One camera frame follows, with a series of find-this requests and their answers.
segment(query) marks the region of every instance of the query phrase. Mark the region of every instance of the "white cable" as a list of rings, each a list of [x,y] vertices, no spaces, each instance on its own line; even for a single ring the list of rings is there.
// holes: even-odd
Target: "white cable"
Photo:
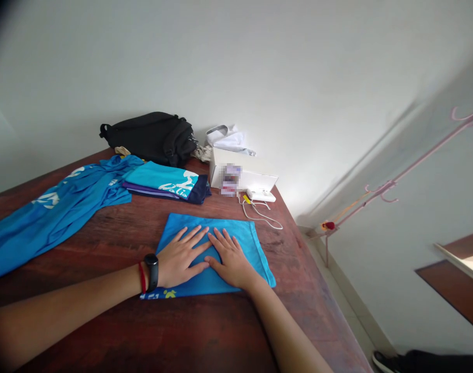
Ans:
[[[264,203],[262,203],[262,202],[254,202],[254,201],[251,200],[251,201],[250,201],[250,204],[252,205],[252,207],[253,207],[253,209],[255,210],[256,213],[258,213],[260,216],[262,216],[262,217],[264,217],[264,218],[266,218],[266,219],[269,219],[269,220],[274,221],[275,223],[278,223],[279,226],[280,226],[280,228],[277,228],[277,227],[273,226],[273,225],[272,225],[271,223],[269,223],[266,219],[258,219],[258,218],[257,218],[257,219],[254,219],[254,218],[249,217],[249,216],[247,215],[247,212],[245,211],[245,203],[246,203],[245,200],[243,200],[243,203],[240,202],[240,194],[239,194],[238,192],[236,192],[236,196],[238,197],[238,203],[243,207],[243,212],[245,213],[245,216],[246,216],[248,219],[250,219],[250,220],[263,220],[263,221],[265,221],[267,224],[269,224],[269,226],[270,226],[271,228],[279,229],[279,230],[283,229],[283,226],[281,225],[281,223],[280,223],[279,221],[274,220],[274,219],[272,219],[272,218],[270,218],[270,217],[267,217],[266,215],[262,215],[262,214],[261,214],[260,212],[258,212],[257,209],[255,208],[255,205],[265,205],[268,210],[271,210],[271,208],[268,206],[268,204],[267,204],[266,202],[264,202]]]

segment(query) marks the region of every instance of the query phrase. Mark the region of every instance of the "fingers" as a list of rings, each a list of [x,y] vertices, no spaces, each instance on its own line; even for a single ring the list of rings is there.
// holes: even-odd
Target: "fingers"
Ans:
[[[200,229],[202,228],[201,225],[195,227],[191,232],[189,232],[186,236],[183,237],[181,240],[182,243],[188,242]]]
[[[202,254],[205,250],[207,250],[209,247],[212,246],[212,242],[208,241],[206,243],[201,244],[200,246],[197,246],[192,250],[192,258],[195,259],[197,256]]]
[[[224,246],[221,241],[219,241],[212,233],[209,233],[207,235],[209,237],[209,241],[214,245],[214,247],[216,248],[217,252],[219,253],[219,255],[223,255],[223,251],[224,249],[227,249],[226,246]]]
[[[219,242],[226,248],[230,248],[231,245],[228,244],[226,238],[221,234],[221,232],[219,232],[219,230],[217,228],[214,228],[214,233],[216,234],[216,237],[217,239],[219,240]]]
[[[224,269],[224,266],[219,263],[215,258],[212,256],[206,256],[204,260],[210,265],[210,267],[220,274],[220,272]]]
[[[188,268],[186,271],[184,271],[186,274],[185,281],[188,281],[191,278],[195,277],[196,275],[201,274],[204,271],[204,269],[207,269],[209,266],[210,266],[209,263],[198,263],[197,265],[194,265],[193,267]]]
[[[233,243],[235,244],[236,248],[241,251],[241,246],[235,236],[233,236]]]
[[[173,238],[171,243],[179,241],[181,237],[183,236],[184,232],[186,232],[187,230],[188,230],[188,227],[184,227],[182,230],[180,230],[178,234]]]
[[[198,232],[198,234],[195,237],[193,237],[190,241],[188,241],[188,245],[190,247],[195,246],[197,243],[200,242],[200,240],[205,236],[205,234],[208,231],[209,231],[209,227],[202,229],[200,232]]]
[[[226,242],[231,246],[234,247],[233,241],[231,240],[230,234],[227,232],[226,228],[222,230],[222,233],[224,235],[224,238],[226,239]]]

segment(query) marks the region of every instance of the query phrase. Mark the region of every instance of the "black shoe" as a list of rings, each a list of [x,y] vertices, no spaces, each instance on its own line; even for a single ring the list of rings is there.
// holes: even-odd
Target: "black shoe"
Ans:
[[[379,351],[372,353],[372,362],[383,372],[383,373],[404,373],[400,364],[398,363],[398,357],[388,358]]]

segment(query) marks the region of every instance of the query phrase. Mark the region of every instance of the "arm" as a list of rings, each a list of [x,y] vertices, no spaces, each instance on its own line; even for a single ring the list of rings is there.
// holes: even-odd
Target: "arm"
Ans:
[[[245,258],[238,240],[214,229],[210,242],[221,256],[222,264],[207,256],[205,261],[230,285],[245,290],[261,317],[276,360],[283,373],[333,371],[312,342],[293,320],[276,293]]]
[[[159,287],[174,287],[208,268],[189,267],[211,244],[192,249],[208,228],[200,226],[181,238],[183,228],[158,254]],[[147,283],[149,272],[142,262]],[[138,265],[41,294],[0,308],[0,363],[15,370],[99,314],[141,293]]]

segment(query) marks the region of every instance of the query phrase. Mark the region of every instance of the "forearm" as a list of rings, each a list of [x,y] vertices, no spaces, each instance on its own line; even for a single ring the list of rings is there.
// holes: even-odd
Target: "forearm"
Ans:
[[[0,308],[0,362],[17,369],[94,317],[141,293],[140,278],[134,265]]]
[[[248,294],[259,312],[281,372],[333,372],[264,280],[257,281]]]

